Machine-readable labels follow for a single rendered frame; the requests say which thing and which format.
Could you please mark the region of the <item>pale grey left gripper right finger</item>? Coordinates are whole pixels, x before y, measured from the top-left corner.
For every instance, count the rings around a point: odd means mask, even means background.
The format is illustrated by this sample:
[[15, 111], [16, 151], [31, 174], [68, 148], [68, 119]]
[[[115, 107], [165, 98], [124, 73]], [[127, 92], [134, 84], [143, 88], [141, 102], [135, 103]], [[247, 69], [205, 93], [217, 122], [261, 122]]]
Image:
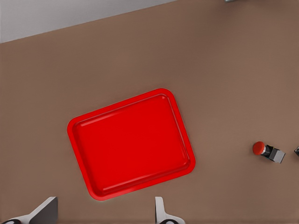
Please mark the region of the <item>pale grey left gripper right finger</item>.
[[163, 198], [155, 197], [155, 224], [186, 224], [185, 221], [177, 216], [167, 214], [164, 208]]

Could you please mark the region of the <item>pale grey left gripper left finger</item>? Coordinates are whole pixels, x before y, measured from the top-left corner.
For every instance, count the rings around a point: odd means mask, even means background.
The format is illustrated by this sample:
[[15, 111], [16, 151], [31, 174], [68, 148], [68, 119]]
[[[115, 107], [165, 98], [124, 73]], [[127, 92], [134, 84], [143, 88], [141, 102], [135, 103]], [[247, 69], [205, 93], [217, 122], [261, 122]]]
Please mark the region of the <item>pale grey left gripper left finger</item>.
[[56, 224], [58, 220], [58, 198], [51, 196], [31, 213], [11, 218], [1, 224]]

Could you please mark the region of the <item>red plastic tray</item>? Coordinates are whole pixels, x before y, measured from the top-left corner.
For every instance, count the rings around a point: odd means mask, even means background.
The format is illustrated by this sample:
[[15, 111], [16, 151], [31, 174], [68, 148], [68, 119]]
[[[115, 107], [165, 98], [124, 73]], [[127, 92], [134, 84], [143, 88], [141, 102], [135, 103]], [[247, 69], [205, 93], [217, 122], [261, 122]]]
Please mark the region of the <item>red plastic tray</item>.
[[186, 175], [196, 164], [176, 99], [164, 88], [75, 117], [67, 133], [99, 201]]

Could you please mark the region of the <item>red push-button switch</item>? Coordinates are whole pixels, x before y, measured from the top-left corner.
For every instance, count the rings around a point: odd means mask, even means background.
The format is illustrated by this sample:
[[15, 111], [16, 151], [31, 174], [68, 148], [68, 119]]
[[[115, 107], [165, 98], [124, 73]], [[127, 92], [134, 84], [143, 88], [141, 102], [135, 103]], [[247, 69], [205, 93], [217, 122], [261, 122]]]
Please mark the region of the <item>red push-button switch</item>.
[[275, 163], [281, 163], [285, 157], [285, 153], [273, 146], [267, 145], [262, 141], [258, 141], [253, 145], [253, 153], [263, 156]]

